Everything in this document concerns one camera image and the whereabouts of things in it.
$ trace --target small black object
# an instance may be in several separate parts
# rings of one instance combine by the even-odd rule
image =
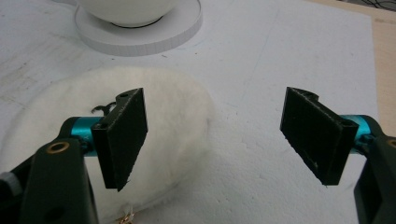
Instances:
[[[323,185],[338,185],[358,128],[314,93],[287,88],[280,130]]]

